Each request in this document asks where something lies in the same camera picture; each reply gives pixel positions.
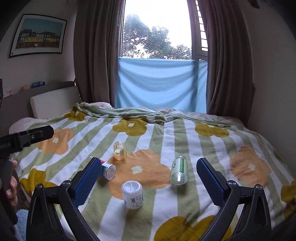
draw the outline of floral blanket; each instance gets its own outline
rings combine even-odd
[[[179,114],[145,112],[136,108],[108,110],[87,103],[76,104],[71,113],[44,125],[54,128],[53,138],[15,153],[17,173],[26,193],[35,185],[60,185],[82,170],[89,156],[116,165],[115,177],[98,179],[87,201],[78,209],[102,241],[107,240],[198,240],[219,208],[214,206],[196,173],[196,161],[205,157],[227,180],[242,186],[264,187],[272,227],[296,210],[296,181],[273,147],[259,134],[243,126],[206,122]],[[113,158],[113,144],[125,143],[124,161]],[[176,156],[188,161],[188,181],[170,183]],[[120,187],[139,181],[144,205],[125,207]],[[227,230],[229,238],[242,207]],[[58,214],[71,235],[62,212]]]

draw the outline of framed picture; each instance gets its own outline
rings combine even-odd
[[[62,53],[67,21],[49,16],[24,14],[17,27],[10,58],[40,53]]]

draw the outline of hand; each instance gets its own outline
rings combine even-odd
[[[17,161],[13,161],[12,168],[15,169],[17,167]],[[14,176],[10,178],[10,189],[6,191],[6,195],[9,198],[9,202],[12,206],[17,205],[17,180]]]

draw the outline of white wall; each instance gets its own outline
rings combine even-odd
[[[11,24],[0,43],[0,79],[13,93],[36,81],[73,81],[73,36],[77,2],[32,0]],[[41,14],[67,20],[62,54],[35,54],[9,58],[11,44],[23,14]]]
[[[249,128],[264,136],[296,177],[296,40],[277,11],[238,0],[246,20],[256,87]]]

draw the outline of tree foliage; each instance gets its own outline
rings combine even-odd
[[[122,56],[129,58],[191,59],[191,49],[178,45],[171,46],[168,29],[149,29],[138,15],[128,15],[123,28]]]

